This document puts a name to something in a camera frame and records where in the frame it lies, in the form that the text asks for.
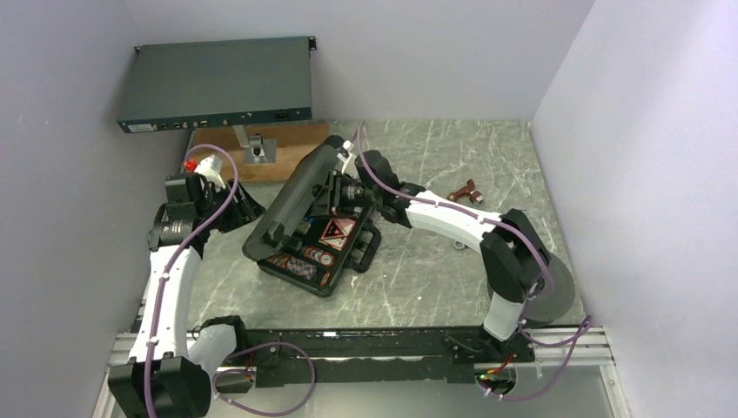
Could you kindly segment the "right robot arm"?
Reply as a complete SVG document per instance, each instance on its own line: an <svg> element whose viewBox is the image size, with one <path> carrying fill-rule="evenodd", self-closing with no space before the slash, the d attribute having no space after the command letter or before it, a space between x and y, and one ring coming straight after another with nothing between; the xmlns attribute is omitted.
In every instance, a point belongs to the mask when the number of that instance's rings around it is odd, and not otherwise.
<svg viewBox="0 0 738 418"><path fill-rule="evenodd" d="M340 151L335 170L350 186L341 186L339 209L368 206L395 224L443 235L474 250L482 258L491 303L483 321L480 351L501 361L513 350L512 336L527 323L533 300L553 289L549 254L527 216L519 210L485 212L462 206L420 185L401 183L387 159L370 150L358 155Z"/></svg>

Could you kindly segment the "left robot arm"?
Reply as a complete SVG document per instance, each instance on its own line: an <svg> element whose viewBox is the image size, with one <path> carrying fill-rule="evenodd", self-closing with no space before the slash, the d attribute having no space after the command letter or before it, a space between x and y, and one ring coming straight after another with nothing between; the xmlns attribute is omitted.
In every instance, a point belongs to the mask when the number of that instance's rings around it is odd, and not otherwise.
<svg viewBox="0 0 738 418"><path fill-rule="evenodd" d="M151 269L140 328L125 363L111 367L108 388L126 417L203 417L218 367L243 363L251 343L237 315L207 320L188 343L194 280L211 232L245 226L265 209L236 179L217 185L182 172L164 188L147 235Z"/></svg>

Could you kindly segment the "black poker chip case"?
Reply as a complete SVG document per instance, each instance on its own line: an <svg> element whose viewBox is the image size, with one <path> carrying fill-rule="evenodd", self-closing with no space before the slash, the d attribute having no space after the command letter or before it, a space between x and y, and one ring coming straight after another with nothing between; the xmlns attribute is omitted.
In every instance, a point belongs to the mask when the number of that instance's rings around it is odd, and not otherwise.
<svg viewBox="0 0 738 418"><path fill-rule="evenodd" d="M346 269L364 273L372 264L382 236L373 224L374 210L357 209L348 216L328 213L328 177L340 151L352 152L352 142L331 135L307 154L242 245L242 253L259 269L321 298L329 297ZM319 238L332 218L354 219L356 224L342 251L324 246ZM330 267L309 260L305 246L316 246L334 256ZM276 253L290 254L318 268L313 280L302 280L265 261Z"/></svg>

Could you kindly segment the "red card deck box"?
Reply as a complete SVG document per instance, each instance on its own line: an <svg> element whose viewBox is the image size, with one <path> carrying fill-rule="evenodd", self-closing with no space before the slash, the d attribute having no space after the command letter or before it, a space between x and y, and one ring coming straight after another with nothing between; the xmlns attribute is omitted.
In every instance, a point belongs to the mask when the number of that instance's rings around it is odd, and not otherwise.
<svg viewBox="0 0 738 418"><path fill-rule="evenodd" d="M342 251L349 240L356 221L354 219L332 218L322 232L319 242L324 246Z"/></svg>

